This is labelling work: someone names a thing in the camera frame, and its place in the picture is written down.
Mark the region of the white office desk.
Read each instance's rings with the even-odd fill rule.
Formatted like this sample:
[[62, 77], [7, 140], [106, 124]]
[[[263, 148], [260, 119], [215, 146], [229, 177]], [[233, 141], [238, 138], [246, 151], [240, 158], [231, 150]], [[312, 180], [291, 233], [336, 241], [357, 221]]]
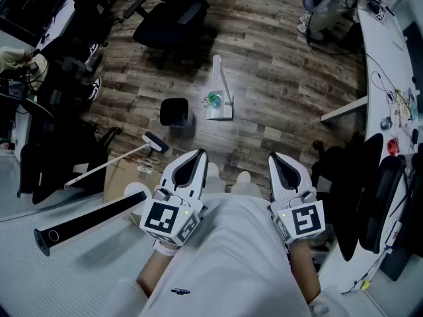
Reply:
[[[383, 20], [377, 20], [364, 0], [358, 3], [357, 14], [364, 40], [367, 94], [321, 116], [321, 121], [329, 122], [365, 107], [365, 138], [376, 133], [383, 134], [383, 158], [388, 156], [387, 142], [392, 138], [397, 139], [400, 154], [414, 153], [417, 146], [412, 144], [412, 131], [418, 125], [418, 118], [405, 116], [404, 99], [410, 94], [417, 96], [418, 91], [412, 82], [412, 65], [399, 22], [391, 13], [387, 13]], [[391, 129], [382, 131], [380, 123], [387, 116], [391, 117], [393, 125]], [[352, 259], [347, 262], [342, 257], [338, 242], [332, 245], [319, 270], [322, 288], [334, 285], [345, 297], [361, 291], [363, 280], [374, 276], [387, 255], [385, 241], [401, 216], [405, 195], [406, 186], [401, 181], [383, 226], [380, 253], [374, 254], [357, 245]]]
[[12, 46], [18, 48], [22, 47], [26, 49], [42, 46], [42, 42], [44, 40], [53, 39], [54, 37], [63, 33], [63, 30], [69, 24], [69, 20], [72, 18], [74, 12], [75, 9], [73, 0], [65, 0], [65, 3], [52, 18], [50, 24], [47, 27], [47, 30], [35, 46], [29, 45], [26, 42], [23, 42], [2, 30], [0, 30], [0, 46]]

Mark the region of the black computer monitor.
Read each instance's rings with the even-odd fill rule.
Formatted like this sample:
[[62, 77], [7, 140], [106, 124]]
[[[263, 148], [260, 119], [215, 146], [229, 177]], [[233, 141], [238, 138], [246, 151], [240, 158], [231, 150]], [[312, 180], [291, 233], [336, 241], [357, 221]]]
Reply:
[[65, 0], [0, 0], [0, 30], [35, 46]]

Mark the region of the pale pink wristwatch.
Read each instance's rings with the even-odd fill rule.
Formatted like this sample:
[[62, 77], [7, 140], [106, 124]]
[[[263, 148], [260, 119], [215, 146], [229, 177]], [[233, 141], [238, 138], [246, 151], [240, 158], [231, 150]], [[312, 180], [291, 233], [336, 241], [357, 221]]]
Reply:
[[153, 249], [166, 257], [174, 257], [178, 252], [179, 247], [177, 246], [176, 248], [168, 248], [165, 245], [162, 245], [160, 240], [156, 240], [154, 242]]

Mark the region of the black trash bin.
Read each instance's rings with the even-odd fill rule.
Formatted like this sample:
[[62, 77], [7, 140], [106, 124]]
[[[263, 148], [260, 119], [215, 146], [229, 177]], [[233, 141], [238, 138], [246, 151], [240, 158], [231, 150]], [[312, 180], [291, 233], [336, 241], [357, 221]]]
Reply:
[[161, 125], [173, 128], [191, 127], [194, 113], [185, 98], [167, 98], [161, 103], [159, 113]]

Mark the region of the blue green plastic trash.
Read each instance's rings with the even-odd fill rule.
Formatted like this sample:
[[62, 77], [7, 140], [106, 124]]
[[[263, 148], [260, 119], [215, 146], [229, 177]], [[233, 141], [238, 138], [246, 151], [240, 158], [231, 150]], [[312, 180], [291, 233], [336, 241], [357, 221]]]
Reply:
[[206, 108], [220, 109], [222, 105], [222, 92], [220, 90], [209, 92], [203, 98], [202, 103]]

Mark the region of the black white tower column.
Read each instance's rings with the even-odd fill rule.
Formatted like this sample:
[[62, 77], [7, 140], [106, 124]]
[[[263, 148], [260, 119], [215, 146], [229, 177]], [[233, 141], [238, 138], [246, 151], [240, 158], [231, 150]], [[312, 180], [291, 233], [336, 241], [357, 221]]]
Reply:
[[125, 195], [118, 199], [72, 215], [53, 225], [34, 229], [35, 243], [40, 251], [48, 257], [58, 248], [75, 242], [96, 229], [139, 209], [150, 197], [148, 188], [143, 184], [133, 182], [126, 187]]

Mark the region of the person's light trousers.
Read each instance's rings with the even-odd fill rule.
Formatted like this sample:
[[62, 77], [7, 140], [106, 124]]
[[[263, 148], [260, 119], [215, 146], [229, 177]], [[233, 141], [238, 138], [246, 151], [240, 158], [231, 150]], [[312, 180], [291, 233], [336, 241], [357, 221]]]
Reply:
[[[208, 176], [206, 185], [202, 194], [222, 194], [225, 193], [226, 183], [218, 176]], [[263, 198], [260, 188], [253, 183], [239, 183], [232, 186], [230, 192], [232, 194], [249, 195], [257, 198]]]

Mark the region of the white long-handled dustpan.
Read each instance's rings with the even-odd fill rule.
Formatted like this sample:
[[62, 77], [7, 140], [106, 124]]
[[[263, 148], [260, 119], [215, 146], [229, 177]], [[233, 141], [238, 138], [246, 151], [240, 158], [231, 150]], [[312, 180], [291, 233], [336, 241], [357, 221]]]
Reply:
[[222, 105], [220, 109], [214, 109], [212, 107], [206, 108], [206, 119], [226, 121], [233, 119], [233, 93], [229, 90], [227, 79], [221, 64], [221, 57], [214, 55], [213, 57], [213, 69], [212, 69], [212, 80], [221, 81], [223, 84], [222, 92]]

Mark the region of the large cardboard box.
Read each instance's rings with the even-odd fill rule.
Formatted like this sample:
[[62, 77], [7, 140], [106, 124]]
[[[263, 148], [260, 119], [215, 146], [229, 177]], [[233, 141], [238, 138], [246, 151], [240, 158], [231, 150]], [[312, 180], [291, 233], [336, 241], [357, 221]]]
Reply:
[[104, 202], [138, 191], [144, 191], [147, 197], [151, 197], [162, 175], [159, 162], [157, 157], [126, 157], [108, 165], [103, 190]]

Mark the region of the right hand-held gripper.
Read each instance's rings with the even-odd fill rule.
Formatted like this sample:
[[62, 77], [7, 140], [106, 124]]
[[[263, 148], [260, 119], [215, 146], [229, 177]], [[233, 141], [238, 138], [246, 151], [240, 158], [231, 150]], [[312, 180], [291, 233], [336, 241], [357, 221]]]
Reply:
[[304, 191], [289, 201], [278, 200], [270, 205], [273, 221], [285, 243], [307, 240], [322, 233], [325, 230], [323, 202], [317, 199], [308, 170], [297, 160], [275, 152], [270, 153], [268, 164], [274, 195]]

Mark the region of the person's right forearm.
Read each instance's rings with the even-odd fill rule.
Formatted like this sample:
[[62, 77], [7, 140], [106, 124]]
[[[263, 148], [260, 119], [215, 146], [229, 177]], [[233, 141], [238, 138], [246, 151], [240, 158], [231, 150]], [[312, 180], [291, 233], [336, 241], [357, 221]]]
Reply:
[[289, 256], [291, 272], [304, 299], [307, 303], [310, 303], [321, 293], [321, 286], [308, 241], [302, 240], [290, 244]]

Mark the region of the white broom with dark bristles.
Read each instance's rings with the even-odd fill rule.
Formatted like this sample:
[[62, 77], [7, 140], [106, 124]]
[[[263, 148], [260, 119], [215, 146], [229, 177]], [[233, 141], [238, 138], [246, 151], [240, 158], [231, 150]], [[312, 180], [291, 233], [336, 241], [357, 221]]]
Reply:
[[142, 145], [142, 146], [140, 146], [136, 149], [133, 149], [132, 151], [129, 151], [129, 152], [123, 154], [123, 155], [120, 155], [119, 157], [116, 157], [116, 158], [114, 158], [114, 159], [112, 159], [112, 160], [92, 169], [92, 170], [89, 170], [86, 173], [66, 182], [63, 185], [63, 188], [66, 190], [68, 187], [77, 183], [78, 181], [82, 180], [83, 178], [86, 178], [87, 176], [90, 176], [91, 174], [94, 174], [95, 172], [102, 170], [103, 168], [106, 168], [108, 165], [111, 165], [115, 162], [118, 162], [119, 160], [122, 160], [122, 159], [124, 159], [124, 158], [126, 158], [126, 157], [140, 151], [140, 150], [150, 148], [150, 149], [153, 149], [153, 150], [155, 150], [159, 153], [165, 153], [169, 149], [169, 146], [163, 140], [158, 138], [156, 135], [153, 135], [150, 131], [148, 131], [144, 135], [142, 135], [142, 139], [145, 142], [144, 145]]

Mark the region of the white venetian blinds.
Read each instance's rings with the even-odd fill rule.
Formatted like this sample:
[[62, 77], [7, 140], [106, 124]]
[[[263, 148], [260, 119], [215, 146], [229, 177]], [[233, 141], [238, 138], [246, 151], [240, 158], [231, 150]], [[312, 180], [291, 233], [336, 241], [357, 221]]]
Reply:
[[39, 205], [19, 195], [20, 166], [0, 157], [0, 307], [11, 317], [97, 317], [121, 278], [134, 278], [152, 253], [152, 238], [131, 219], [112, 221], [50, 256], [34, 230], [103, 202], [101, 195], [59, 190]]

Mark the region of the person's left forearm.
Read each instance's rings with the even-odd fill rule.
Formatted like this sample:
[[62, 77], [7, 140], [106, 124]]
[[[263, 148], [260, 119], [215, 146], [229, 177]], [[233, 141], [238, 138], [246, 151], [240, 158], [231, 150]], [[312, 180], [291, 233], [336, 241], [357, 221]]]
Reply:
[[[177, 247], [176, 245], [166, 242], [161, 242], [161, 244], [168, 248]], [[148, 259], [147, 263], [144, 265], [143, 269], [137, 276], [136, 282], [147, 295], [147, 297], [151, 296], [161, 276], [164, 274], [166, 268], [170, 264], [172, 258], [173, 257], [166, 257], [157, 251], [154, 251], [151, 257]]]

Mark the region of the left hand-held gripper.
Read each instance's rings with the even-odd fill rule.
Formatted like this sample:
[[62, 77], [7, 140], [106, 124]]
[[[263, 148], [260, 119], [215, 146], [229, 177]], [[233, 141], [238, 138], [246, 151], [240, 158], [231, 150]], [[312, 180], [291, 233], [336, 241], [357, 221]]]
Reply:
[[161, 242], [182, 246], [201, 221], [207, 169], [204, 149], [184, 153], [168, 164], [161, 185], [143, 206], [139, 227]]

